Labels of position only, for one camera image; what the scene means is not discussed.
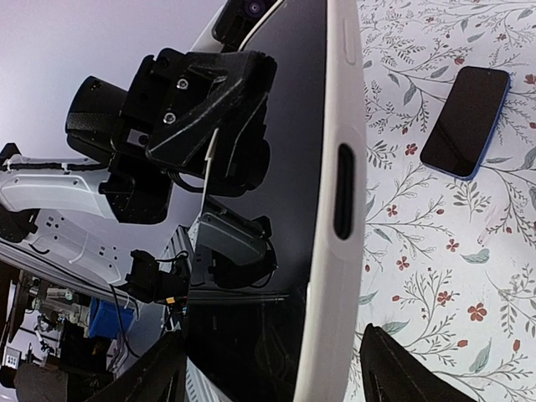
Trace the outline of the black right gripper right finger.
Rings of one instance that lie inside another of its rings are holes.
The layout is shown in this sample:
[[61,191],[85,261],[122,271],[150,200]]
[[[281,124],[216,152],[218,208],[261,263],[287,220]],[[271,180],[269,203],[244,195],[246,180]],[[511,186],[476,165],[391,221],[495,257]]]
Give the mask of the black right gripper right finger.
[[448,402],[473,399],[436,377],[381,327],[368,324],[359,349],[367,402]]

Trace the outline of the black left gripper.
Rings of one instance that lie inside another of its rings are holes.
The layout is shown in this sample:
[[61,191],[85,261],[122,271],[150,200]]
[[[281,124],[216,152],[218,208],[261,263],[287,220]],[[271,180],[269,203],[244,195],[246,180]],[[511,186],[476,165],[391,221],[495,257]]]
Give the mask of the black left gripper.
[[244,131],[264,124],[275,75],[276,61],[257,51],[146,56],[111,136],[113,164],[190,168],[218,129],[227,170]]

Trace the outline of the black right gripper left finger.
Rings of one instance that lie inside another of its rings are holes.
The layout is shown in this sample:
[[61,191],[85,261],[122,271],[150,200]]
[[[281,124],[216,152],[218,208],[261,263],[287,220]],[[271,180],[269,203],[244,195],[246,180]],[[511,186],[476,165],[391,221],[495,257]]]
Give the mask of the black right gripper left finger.
[[184,401],[186,368],[182,332],[166,332],[122,376],[87,401]]

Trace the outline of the black phone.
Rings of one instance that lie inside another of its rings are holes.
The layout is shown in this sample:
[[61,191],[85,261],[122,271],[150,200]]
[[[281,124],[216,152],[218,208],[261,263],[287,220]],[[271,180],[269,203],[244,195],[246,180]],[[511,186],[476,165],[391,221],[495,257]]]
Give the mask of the black phone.
[[473,179],[510,86],[510,74],[504,70],[461,68],[421,149],[421,163],[456,179]]
[[241,195],[216,192],[212,172],[197,220],[185,314],[188,360],[222,401],[290,401],[296,388],[322,166],[324,1],[286,1],[248,41],[264,54],[253,107],[219,129],[214,165]]

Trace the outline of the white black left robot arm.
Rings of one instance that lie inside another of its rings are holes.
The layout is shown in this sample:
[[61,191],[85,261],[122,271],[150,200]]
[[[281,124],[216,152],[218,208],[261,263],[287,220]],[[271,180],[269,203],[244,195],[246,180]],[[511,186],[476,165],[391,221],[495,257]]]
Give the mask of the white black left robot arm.
[[65,121],[77,159],[1,152],[1,238],[110,285],[127,256],[63,221],[66,211],[160,224],[172,190],[234,197],[258,188],[270,161],[268,96],[277,64],[257,51],[145,57],[128,90],[85,79]]

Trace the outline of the left arm base with board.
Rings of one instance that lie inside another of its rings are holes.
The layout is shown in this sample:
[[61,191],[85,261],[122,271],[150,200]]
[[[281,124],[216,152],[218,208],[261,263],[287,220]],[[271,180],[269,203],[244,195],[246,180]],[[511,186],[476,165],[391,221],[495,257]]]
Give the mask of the left arm base with board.
[[134,299],[150,304],[165,304],[170,298],[184,298],[188,295],[190,274],[181,265],[179,273],[163,271],[163,262],[172,260],[156,259],[144,250],[131,252],[131,271],[119,289]]

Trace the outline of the beige phone case with ring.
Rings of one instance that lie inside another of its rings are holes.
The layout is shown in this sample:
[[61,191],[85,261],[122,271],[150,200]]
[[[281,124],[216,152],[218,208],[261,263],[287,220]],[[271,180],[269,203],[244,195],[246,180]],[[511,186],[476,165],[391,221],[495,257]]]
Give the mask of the beige phone case with ring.
[[322,166],[296,388],[290,401],[340,401],[358,312],[366,135],[358,10],[324,1],[326,64]]

